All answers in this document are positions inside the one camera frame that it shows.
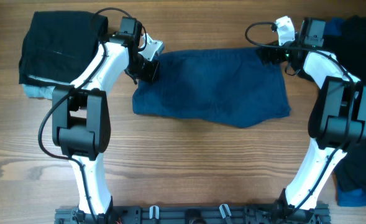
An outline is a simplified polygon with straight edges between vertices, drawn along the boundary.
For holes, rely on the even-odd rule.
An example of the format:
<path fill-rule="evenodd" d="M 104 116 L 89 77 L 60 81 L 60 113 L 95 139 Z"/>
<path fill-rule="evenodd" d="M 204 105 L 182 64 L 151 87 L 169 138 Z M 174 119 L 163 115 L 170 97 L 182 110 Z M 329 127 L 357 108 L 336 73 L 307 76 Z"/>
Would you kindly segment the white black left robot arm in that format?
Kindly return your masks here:
<path fill-rule="evenodd" d="M 155 56 L 162 50 L 141 22 L 123 17 L 86 70 L 71 85 L 54 89 L 52 139 L 73 168 L 80 196 L 70 223 L 117 223 L 103 162 L 111 137 L 107 95 L 122 72 L 135 82 L 153 83 L 160 67 Z"/>

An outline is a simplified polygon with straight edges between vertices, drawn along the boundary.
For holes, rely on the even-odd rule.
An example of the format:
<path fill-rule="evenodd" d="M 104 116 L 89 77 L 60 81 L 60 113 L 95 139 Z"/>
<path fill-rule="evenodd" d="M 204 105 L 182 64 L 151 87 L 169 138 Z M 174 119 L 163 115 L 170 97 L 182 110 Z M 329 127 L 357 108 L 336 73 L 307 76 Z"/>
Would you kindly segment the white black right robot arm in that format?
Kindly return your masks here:
<path fill-rule="evenodd" d="M 324 46 L 326 21 L 306 18 L 299 32 L 288 16 L 268 25 L 278 39 L 258 45 L 262 62 L 288 62 L 295 75 L 319 87 L 308 121 L 308 151 L 271 212 L 274 218 L 307 220 L 335 166 L 366 139 L 366 85 Z"/>

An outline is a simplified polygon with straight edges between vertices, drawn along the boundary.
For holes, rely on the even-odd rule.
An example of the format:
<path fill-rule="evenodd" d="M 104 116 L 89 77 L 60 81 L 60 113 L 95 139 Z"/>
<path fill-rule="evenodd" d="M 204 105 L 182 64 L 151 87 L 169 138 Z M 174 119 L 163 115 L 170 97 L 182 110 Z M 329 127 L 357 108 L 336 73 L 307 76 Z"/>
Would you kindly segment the navy blue shorts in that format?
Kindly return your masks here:
<path fill-rule="evenodd" d="M 135 114 L 238 128 L 290 114 L 281 68 L 264 65 L 255 48 L 181 50 L 158 61 L 159 78 L 139 82 L 133 94 Z"/>

